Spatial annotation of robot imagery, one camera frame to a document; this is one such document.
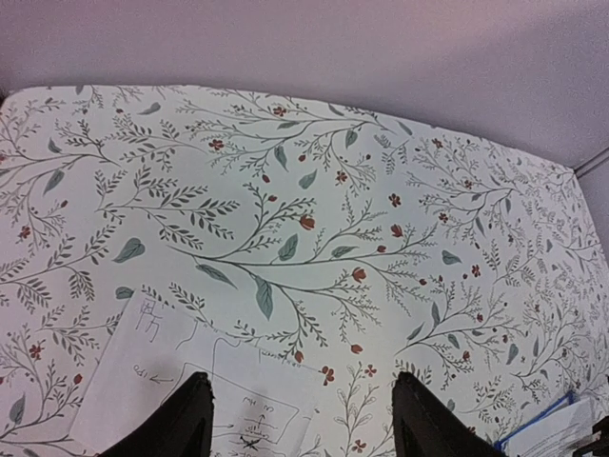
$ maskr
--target white object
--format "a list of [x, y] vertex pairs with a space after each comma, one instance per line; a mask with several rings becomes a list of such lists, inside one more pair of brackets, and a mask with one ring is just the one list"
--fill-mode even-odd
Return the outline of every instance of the white object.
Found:
[[589, 399], [544, 417], [507, 442], [510, 457], [559, 457], [571, 455], [571, 444], [592, 433], [594, 413]]
[[321, 375], [142, 295], [130, 300], [71, 436], [107, 449], [199, 370], [209, 374], [215, 397], [214, 451], [298, 453], [315, 406], [309, 392]]

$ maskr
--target small leaf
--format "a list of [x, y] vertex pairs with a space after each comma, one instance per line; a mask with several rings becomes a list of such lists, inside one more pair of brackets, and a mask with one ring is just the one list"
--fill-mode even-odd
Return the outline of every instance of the small leaf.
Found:
[[294, 122], [294, 121], [283, 122], [279, 126], [277, 126], [277, 129], [289, 129], [294, 126], [298, 126], [298, 122]]
[[357, 246], [338, 246], [337, 248], [332, 249], [332, 257], [335, 259], [340, 259], [344, 255], [351, 252], [353, 249], [357, 249]]
[[202, 271], [203, 273], [205, 273], [207, 276], [209, 276], [211, 279], [215, 279], [216, 281], [222, 281], [223, 283], [227, 283], [231, 286], [233, 286], [234, 288], [237, 288], [237, 286], [235, 286], [232, 281], [230, 281], [230, 279], [228, 279], [228, 277], [222, 273], [221, 271], [219, 271], [218, 269], [211, 267], [209, 265], [205, 265], [205, 264], [199, 264], [196, 266], [196, 268], [199, 271]]
[[455, 254], [453, 254], [452, 252], [449, 252], [447, 250], [442, 251], [442, 261], [444, 262], [445, 265], [453, 265], [453, 264], [461, 263], [461, 259], [459, 257], [457, 257]]
[[270, 320], [270, 316], [273, 314], [273, 288], [272, 286], [259, 276], [254, 276], [256, 286], [256, 302], [258, 308], [263, 312], [263, 315], [267, 320]]
[[317, 170], [303, 176], [301, 178], [301, 180], [298, 182], [298, 185], [302, 189], [308, 189], [311, 187], [311, 184], [313, 184], [315, 182], [316, 177], [317, 177]]
[[285, 241], [284, 245], [279, 249], [279, 260], [285, 262], [286, 260], [289, 260], [294, 257], [294, 254], [296, 254], [297, 247], [298, 233], [294, 233]]
[[59, 152], [61, 152], [61, 148], [59, 148], [55, 142], [53, 141], [52, 138], [49, 138], [49, 150], [53, 153], [53, 154], [58, 154]]
[[482, 221], [480, 220], [480, 217], [476, 218], [476, 227], [478, 227], [478, 230], [482, 233], [482, 236], [486, 236], [484, 235], [484, 227], [482, 226]]
[[355, 143], [358, 139], [358, 133], [355, 130], [348, 130], [346, 132], [346, 136], [344, 137], [344, 147], [346, 149], [349, 148], [353, 143]]
[[450, 333], [446, 338], [448, 338], [448, 341], [450, 342], [451, 345], [453, 345], [455, 348], [459, 349], [459, 340], [457, 339], [457, 337], [455, 335], [453, 335], [452, 333]]
[[329, 103], [327, 104], [327, 108], [332, 111], [334, 114], [336, 114], [337, 116], [341, 116], [344, 117], [344, 114], [342, 114], [340, 111], [338, 111], [336, 108], [334, 108], [332, 105], [330, 105]]
[[434, 328], [440, 323], [440, 311], [436, 302], [431, 306], [431, 317], [434, 319]]
[[126, 300], [127, 298], [131, 298], [133, 296], [133, 289], [120, 286], [114, 293], [117, 300]]
[[139, 238], [131, 238], [125, 243], [125, 245], [121, 249], [121, 252], [112, 262], [122, 264], [123, 262], [132, 259], [133, 257], [142, 255], [145, 251], [146, 248], [144, 247]]
[[45, 191], [42, 194], [45, 195], [49, 190], [55, 189], [57, 185], [61, 183], [61, 180], [64, 179], [65, 175], [66, 174], [63, 171], [57, 169], [50, 177], [47, 186], [45, 187]]
[[161, 109], [161, 105], [158, 102], [154, 102], [152, 105], [150, 105], [150, 108], [144, 109], [142, 112], [138, 112], [138, 114], [146, 116], [148, 114], [152, 114], [153, 112], [158, 111], [159, 109]]
[[23, 421], [23, 414], [26, 410], [26, 394], [12, 404], [9, 411], [9, 419], [11, 419], [17, 426]]
[[414, 330], [412, 330], [412, 333], [410, 333], [410, 335], [408, 336], [408, 338], [406, 338], [408, 341], [413, 340], [417, 337], [417, 335], [419, 333], [421, 333], [422, 330], [422, 326], [424, 325], [424, 322], [419, 325], [417, 328], [415, 328]]
[[279, 162], [280, 165], [284, 168], [284, 170], [287, 171], [287, 157], [285, 157], [283, 146], [280, 145], [275, 148], [275, 158], [277, 159], [277, 162]]
[[510, 350], [507, 353], [507, 365], [510, 365], [512, 363], [512, 361], [516, 358], [517, 355], [518, 355], [518, 346], [516, 346], [514, 343], [512, 343], [512, 345], [510, 346]]
[[401, 123], [400, 121], [398, 121], [398, 125], [402, 128], [403, 131], [405, 131], [406, 133], [408, 133], [410, 136], [412, 136], [412, 130], [409, 129], [407, 126], [405, 126], [403, 123]]

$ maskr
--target blue edge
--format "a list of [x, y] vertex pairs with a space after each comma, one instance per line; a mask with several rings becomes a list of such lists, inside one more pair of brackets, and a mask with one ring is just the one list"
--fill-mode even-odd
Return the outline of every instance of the blue edge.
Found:
[[533, 419], [531, 419], [529, 422], [527, 422], [526, 424], [524, 424], [523, 426], [517, 428], [516, 430], [514, 430], [513, 432], [511, 432], [509, 435], [507, 435], [505, 438], [503, 438], [502, 440], [499, 440], [497, 443], [495, 443], [495, 445], [493, 445], [493, 447], [496, 450], [503, 450], [503, 447], [505, 445], [505, 443], [507, 442], [507, 440], [509, 440], [510, 438], [512, 438], [514, 435], [516, 435], [517, 433], [520, 433], [521, 431], [523, 431], [525, 428], [532, 426], [533, 424], [535, 424], [536, 422], [539, 422], [541, 419], [543, 419], [545, 416], [551, 414], [552, 412], [554, 412], [554, 409], [560, 405], [562, 402], [564, 402], [565, 400], [568, 400], [569, 405], [573, 405], [576, 401], [576, 397], [575, 397], [575, 392], [573, 390], [569, 390], [563, 397], [560, 397], [556, 402], [554, 402], [549, 408], [545, 409], [544, 411], [542, 411], [540, 414], [538, 414], [537, 416], [535, 416]]

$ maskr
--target floral pattern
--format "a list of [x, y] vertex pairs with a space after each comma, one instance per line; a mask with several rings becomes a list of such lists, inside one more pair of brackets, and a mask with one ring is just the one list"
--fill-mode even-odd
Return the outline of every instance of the floral pattern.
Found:
[[0, 229], [1, 456], [90, 455], [70, 422], [137, 288], [325, 375], [301, 457], [392, 455], [400, 370], [487, 440], [568, 388], [609, 411], [577, 179], [480, 138], [231, 89], [26, 89]]

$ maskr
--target hand-drawn map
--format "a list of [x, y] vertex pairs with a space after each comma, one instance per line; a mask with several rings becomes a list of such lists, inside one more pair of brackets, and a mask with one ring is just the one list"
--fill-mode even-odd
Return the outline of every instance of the hand-drawn map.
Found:
[[213, 455], [298, 454], [316, 403], [308, 392], [322, 375], [143, 295], [127, 305], [71, 436], [105, 450], [195, 371], [208, 373], [214, 392]]

